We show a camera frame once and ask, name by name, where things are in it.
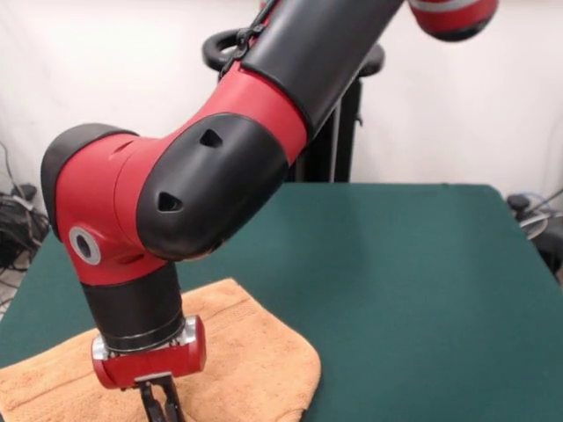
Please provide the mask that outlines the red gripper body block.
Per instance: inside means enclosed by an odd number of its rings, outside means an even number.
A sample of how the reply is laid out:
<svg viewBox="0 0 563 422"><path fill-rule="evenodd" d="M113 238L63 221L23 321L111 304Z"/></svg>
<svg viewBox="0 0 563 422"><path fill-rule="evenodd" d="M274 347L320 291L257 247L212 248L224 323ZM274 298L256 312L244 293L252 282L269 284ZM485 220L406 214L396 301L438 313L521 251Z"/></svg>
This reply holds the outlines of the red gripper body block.
<svg viewBox="0 0 563 422"><path fill-rule="evenodd" d="M177 337L149 350L113 353L101 336L91 343L94 373L107 389L132 389L138 382L165 375L177 378L199 373L206 359L205 328L199 316L188 316Z"/></svg>

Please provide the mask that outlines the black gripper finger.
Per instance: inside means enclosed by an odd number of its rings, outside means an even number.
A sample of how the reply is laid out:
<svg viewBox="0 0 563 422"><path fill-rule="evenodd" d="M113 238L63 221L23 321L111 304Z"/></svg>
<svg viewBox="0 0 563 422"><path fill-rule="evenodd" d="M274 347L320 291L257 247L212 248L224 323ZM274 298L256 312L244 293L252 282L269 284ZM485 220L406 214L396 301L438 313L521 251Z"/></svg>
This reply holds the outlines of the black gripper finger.
<svg viewBox="0 0 563 422"><path fill-rule="evenodd" d="M154 397L151 384L141 382L138 384L143 407L149 422L166 422L164 410L158 400Z"/></svg>
<svg viewBox="0 0 563 422"><path fill-rule="evenodd" d="M173 378L170 375L163 376L159 379L158 385L165 393L165 420L167 422L186 422Z"/></svg>

